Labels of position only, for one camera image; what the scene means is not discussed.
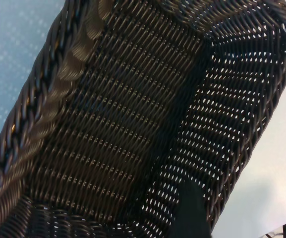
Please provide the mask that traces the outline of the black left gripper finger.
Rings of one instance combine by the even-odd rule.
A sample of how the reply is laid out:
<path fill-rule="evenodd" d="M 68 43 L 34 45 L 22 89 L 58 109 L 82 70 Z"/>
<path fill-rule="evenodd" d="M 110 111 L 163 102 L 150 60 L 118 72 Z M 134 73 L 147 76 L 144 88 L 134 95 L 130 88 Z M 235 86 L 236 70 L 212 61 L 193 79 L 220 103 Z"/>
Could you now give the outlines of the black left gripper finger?
<path fill-rule="evenodd" d="M 202 190 L 193 182 L 186 182 L 181 190 L 178 211 L 178 236 L 180 238 L 210 238 Z"/>

